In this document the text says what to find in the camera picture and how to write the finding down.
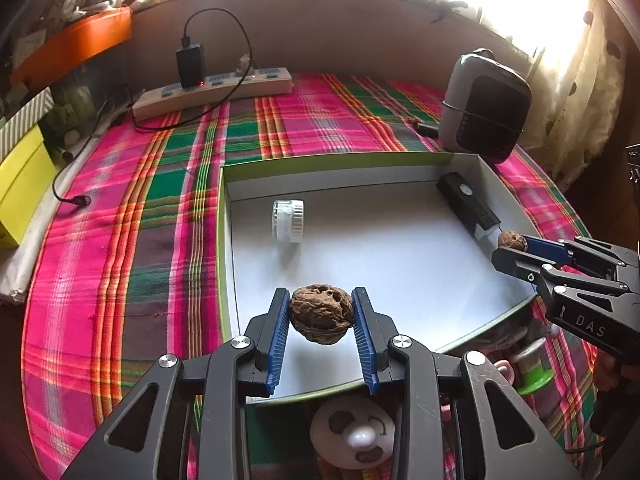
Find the person's right hand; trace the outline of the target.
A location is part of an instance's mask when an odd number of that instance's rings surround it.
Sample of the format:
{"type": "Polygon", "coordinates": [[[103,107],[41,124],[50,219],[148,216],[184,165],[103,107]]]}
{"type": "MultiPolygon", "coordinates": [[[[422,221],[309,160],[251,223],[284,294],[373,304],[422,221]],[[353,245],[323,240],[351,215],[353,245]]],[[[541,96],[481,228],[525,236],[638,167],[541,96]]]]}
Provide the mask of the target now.
{"type": "Polygon", "coordinates": [[[592,372],[593,383],[598,390],[610,391],[620,383],[620,368],[614,356],[599,350],[592,372]]]}

